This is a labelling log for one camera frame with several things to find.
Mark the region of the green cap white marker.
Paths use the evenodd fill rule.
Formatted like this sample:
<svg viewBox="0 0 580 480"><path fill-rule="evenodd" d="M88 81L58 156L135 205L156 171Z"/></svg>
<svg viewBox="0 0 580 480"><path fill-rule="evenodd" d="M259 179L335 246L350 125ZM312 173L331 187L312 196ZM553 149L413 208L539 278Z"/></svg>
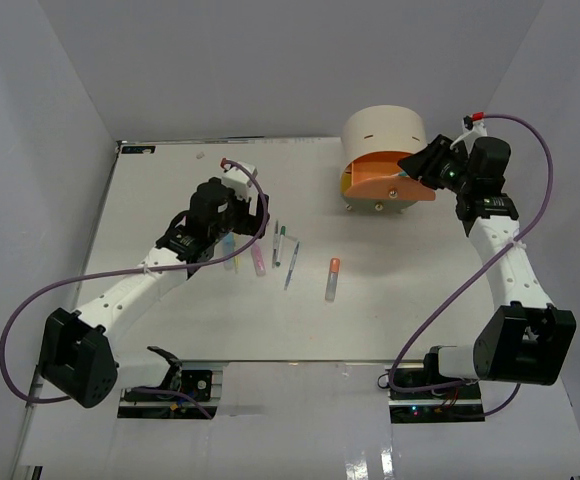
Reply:
<svg viewBox="0 0 580 480"><path fill-rule="evenodd" d="M286 226L282 225L280 228L280 232L279 232L275 262L274 262L275 267L277 267L277 268L279 268L281 266L285 238L286 238Z"/></svg>

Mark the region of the orange top drawer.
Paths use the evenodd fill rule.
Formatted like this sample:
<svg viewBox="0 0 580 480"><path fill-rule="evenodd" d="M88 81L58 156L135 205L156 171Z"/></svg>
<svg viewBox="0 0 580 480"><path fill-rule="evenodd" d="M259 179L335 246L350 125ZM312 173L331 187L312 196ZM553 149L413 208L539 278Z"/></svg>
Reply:
<svg viewBox="0 0 580 480"><path fill-rule="evenodd" d="M411 179L398 177L404 172L397 161L409 156L399 151L380 151L362 155L345 169L352 175L351 187L346 198L398 199L404 201L434 201L435 192Z"/></svg>

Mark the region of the yellow drawer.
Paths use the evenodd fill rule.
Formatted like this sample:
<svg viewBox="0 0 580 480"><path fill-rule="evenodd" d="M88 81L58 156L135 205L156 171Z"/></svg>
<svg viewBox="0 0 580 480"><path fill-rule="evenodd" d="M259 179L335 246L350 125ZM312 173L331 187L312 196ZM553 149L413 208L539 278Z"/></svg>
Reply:
<svg viewBox="0 0 580 480"><path fill-rule="evenodd" d="M351 184L352 184L351 172L349 170L343 171L340 177L340 194L342 196L346 196L346 192L351 187Z"/></svg>

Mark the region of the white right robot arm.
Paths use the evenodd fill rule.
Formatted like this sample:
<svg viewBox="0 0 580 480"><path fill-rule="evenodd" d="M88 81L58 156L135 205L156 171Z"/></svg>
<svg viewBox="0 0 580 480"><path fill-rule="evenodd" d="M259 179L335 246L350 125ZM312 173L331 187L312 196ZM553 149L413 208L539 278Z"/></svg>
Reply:
<svg viewBox="0 0 580 480"><path fill-rule="evenodd" d="M519 214L504 193L511 149L479 137L472 146L439 135L399 162L409 177L456 196L456 215L486 269L494 313L475 340L435 346L425 357L423 390L442 399L458 381L552 385L576 331L574 315L545 293L520 240Z"/></svg>

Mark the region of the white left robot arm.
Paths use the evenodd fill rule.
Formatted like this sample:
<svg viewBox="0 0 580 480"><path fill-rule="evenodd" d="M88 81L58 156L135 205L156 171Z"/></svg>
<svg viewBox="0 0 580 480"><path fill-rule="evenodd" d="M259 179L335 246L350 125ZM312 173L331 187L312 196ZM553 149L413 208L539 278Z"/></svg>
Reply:
<svg viewBox="0 0 580 480"><path fill-rule="evenodd" d="M120 340L164 295L207 265L228 234L261 237L267 199L254 180L235 169L200 184L188 209L172 219L137 272L73 312L59 308L50 314L41 377L85 408L116 389L142 387L161 399L175 396L182 361L156 346L145 355L122 358Z"/></svg>

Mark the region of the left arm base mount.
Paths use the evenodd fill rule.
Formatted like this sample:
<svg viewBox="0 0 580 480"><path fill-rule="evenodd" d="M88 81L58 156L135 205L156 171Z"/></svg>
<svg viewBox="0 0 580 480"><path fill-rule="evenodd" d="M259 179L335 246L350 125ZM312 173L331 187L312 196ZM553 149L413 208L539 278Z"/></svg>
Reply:
<svg viewBox="0 0 580 480"><path fill-rule="evenodd" d="M188 369L173 380L170 387L179 395L122 393L117 417L143 420L210 420L221 398L223 373L220 370Z"/></svg>

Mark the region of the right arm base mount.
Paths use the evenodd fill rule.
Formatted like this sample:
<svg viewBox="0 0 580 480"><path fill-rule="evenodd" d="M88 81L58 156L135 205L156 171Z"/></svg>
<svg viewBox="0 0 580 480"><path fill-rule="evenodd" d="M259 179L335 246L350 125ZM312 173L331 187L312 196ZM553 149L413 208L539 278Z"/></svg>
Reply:
<svg viewBox="0 0 580 480"><path fill-rule="evenodd" d="M378 376L377 386L388 394L392 425L424 425L481 422L484 408L477 384L463 387L404 393L388 384L388 372Z"/></svg>

